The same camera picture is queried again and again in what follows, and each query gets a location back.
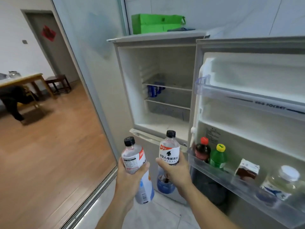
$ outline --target wooden chair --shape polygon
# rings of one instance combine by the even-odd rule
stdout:
[[[31,107],[31,106],[34,106],[36,109],[39,109],[43,114],[45,114],[44,110],[40,107],[40,104],[38,103],[38,101],[34,98],[32,92],[30,91],[30,89],[28,88],[28,86],[26,85],[22,85],[22,87],[25,89],[25,93],[26,93],[26,96],[32,96],[33,98],[33,101],[31,101],[30,103],[28,104],[22,104],[22,103],[17,103],[17,108],[19,110],[22,110],[22,109],[25,109],[27,107]]]
[[[66,93],[69,93],[69,91],[72,90],[67,77],[63,74],[61,75],[57,75],[57,76],[52,76],[49,77],[45,80],[45,82],[49,85],[49,84],[53,84],[54,88],[55,88],[55,93],[59,93],[59,90],[64,89],[66,91]],[[62,88],[57,88],[57,86],[55,85],[55,83],[61,83],[62,84]]]

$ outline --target frosted glass panel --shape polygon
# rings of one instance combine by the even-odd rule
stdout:
[[[115,47],[107,42],[124,36],[119,0],[53,2],[97,112],[102,112],[99,113],[102,124],[109,129],[107,137],[113,138],[112,149],[117,153],[123,150],[122,141],[133,126]]]

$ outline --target green bag handle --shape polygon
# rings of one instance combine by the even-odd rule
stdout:
[[[182,25],[185,25],[185,24],[186,24],[186,22],[185,22],[185,16],[182,16],[182,21],[184,22],[184,23],[182,23]]]

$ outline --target black bottle cap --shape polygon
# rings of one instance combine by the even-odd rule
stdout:
[[[167,130],[166,131],[166,136],[169,138],[176,137],[176,132],[174,130]]]
[[[133,136],[126,137],[124,139],[125,146],[129,147],[135,144],[135,138]]]

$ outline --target barcode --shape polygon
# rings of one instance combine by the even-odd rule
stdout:
[[[142,198],[143,198],[143,201],[147,201],[146,193],[143,193],[143,194],[142,194]]]

